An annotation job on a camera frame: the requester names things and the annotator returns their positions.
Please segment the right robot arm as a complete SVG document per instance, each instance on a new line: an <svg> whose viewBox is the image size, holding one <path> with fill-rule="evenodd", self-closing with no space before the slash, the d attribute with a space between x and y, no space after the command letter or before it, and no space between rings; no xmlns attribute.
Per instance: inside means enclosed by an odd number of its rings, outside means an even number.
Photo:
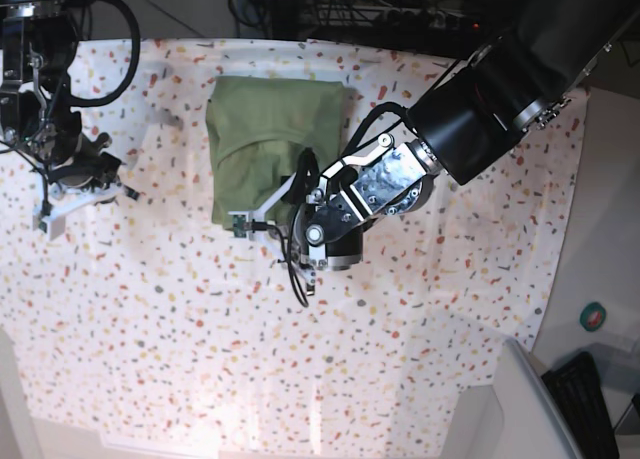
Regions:
<svg viewBox="0 0 640 459"><path fill-rule="evenodd" d="M73 9L95 2L121 13L131 36L131 56L122 81L98 98L72 92L68 73L82 40L83 27ZM89 139L81 109L115 102L130 86L138 68L138 22L122 0L1 0L1 143L23 157L41 178L41 203L33 227L55 240L64 234L73 212L139 194L119 177L122 162L108 153L112 138Z"/></svg>

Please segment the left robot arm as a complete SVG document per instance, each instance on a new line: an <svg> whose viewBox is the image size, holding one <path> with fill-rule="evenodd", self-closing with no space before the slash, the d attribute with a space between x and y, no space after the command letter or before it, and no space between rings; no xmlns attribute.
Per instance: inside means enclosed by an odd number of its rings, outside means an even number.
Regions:
<svg viewBox="0 0 640 459"><path fill-rule="evenodd" d="M421 208L439 175L464 185L546 127L639 14L639 0L483 2L487 36L413 105L374 107L330 165L305 150L261 205L230 213L231 233L268 246L298 300L319 272L359 264L365 232Z"/></svg>

